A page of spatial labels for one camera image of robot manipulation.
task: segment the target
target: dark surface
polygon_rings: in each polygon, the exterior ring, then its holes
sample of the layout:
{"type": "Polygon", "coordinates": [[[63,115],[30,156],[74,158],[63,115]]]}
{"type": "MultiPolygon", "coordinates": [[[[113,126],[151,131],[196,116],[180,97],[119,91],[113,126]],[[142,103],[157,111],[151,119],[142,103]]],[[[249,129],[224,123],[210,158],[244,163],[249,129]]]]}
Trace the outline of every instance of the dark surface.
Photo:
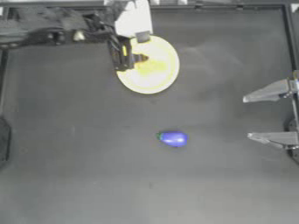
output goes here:
{"type": "Polygon", "coordinates": [[[250,131],[284,129],[292,102],[242,103],[292,73],[281,16],[157,12],[182,71],[150,96],[123,87],[105,45],[13,52],[0,223],[296,222],[299,167],[248,140],[250,131]],[[190,134],[188,147],[159,143],[155,133],[170,129],[190,134]]]}

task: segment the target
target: toy eggplant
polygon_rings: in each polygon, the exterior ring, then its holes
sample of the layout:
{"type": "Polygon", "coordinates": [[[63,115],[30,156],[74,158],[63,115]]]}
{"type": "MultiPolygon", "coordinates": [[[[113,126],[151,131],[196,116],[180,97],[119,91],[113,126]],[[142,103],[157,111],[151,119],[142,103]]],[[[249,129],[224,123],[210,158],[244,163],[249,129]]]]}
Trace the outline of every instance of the toy eggplant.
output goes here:
{"type": "Polygon", "coordinates": [[[158,133],[158,139],[173,147],[184,147],[188,144],[189,136],[181,131],[166,131],[158,133]]]}

